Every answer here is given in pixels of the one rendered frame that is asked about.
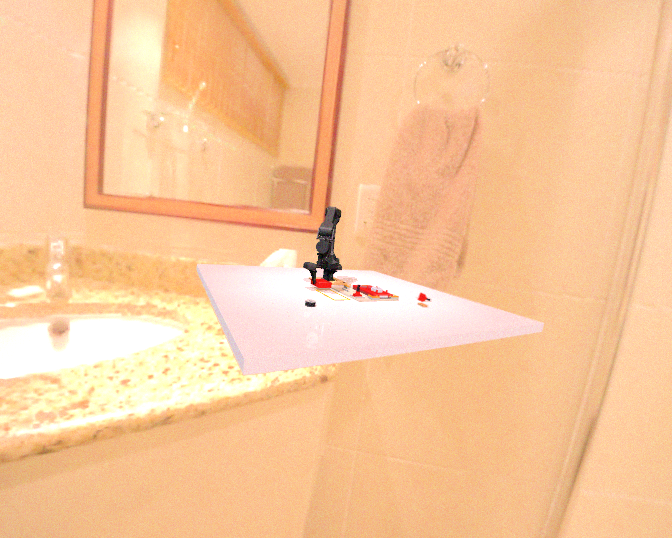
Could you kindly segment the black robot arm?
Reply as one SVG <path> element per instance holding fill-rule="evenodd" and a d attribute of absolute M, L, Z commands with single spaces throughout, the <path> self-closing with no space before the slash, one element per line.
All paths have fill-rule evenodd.
<path fill-rule="evenodd" d="M 321 223 L 318 228 L 317 238 L 320 239 L 316 244 L 316 250 L 323 253 L 330 253 L 328 257 L 323 255 L 320 265 L 324 265 L 326 268 L 321 268 L 323 270 L 323 278 L 327 280 L 327 269 L 336 269 L 336 266 L 339 265 L 340 259 L 336 258 L 334 253 L 334 243 L 335 243 L 335 234 L 336 234 L 336 225 L 341 218 L 341 210 L 337 207 L 329 206 L 325 210 L 325 221 Z M 319 236 L 320 235 L 320 236 Z M 332 255 L 332 256 L 331 256 Z"/>

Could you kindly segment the tan flat base plate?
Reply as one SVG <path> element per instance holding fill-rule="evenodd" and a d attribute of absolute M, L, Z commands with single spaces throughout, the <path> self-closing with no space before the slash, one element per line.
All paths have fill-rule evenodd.
<path fill-rule="evenodd" d="M 346 296 L 348 296 L 348 297 L 351 297 L 351 298 L 353 298 L 353 299 L 355 299 L 359 302 L 364 302 L 364 301 L 398 301 L 399 300 L 399 296 L 396 296 L 394 294 L 393 294 L 393 296 L 391 296 L 391 299 L 380 299 L 379 296 L 375 296 L 375 297 L 373 297 L 371 295 L 367 296 L 367 295 L 365 295 L 361 292 L 360 292 L 360 294 L 362 296 L 354 297 L 352 295 L 353 295 L 353 293 L 356 293 L 356 290 L 352 289 L 351 285 L 344 285 L 344 287 L 331 287 L 331 288 L 340 292 L 340 293 L 342 293 L 342 294 L 344 294 L 344 295 L 346 295 Z"/>

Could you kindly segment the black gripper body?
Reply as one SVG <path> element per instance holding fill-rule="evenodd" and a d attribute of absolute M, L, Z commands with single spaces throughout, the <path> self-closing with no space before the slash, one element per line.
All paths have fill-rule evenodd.
<path fill-rule="evenodd" d="M 326 268 L 324 265 L 323 266 L 320 265 L 321 259 L 322 259 L 323 255 L 325 255 L 325 257 L 328 257 L 330 255 L 330 253 L 326 252 L 326 253 L 321 254 L 321 253 L 318 252 L 317 255 L 318 255 L 318 261 L 316 261 L 317 264 L 312 263 L 312 262 L 304 262 L 303 268 L 308 269 L 308 270 L 316 270 L 316 268 Z M 342 265 L 339 264 L 339 265 L 336 266 L 336 269 L 330 269 L 330 270 L 342 270 Z"/>

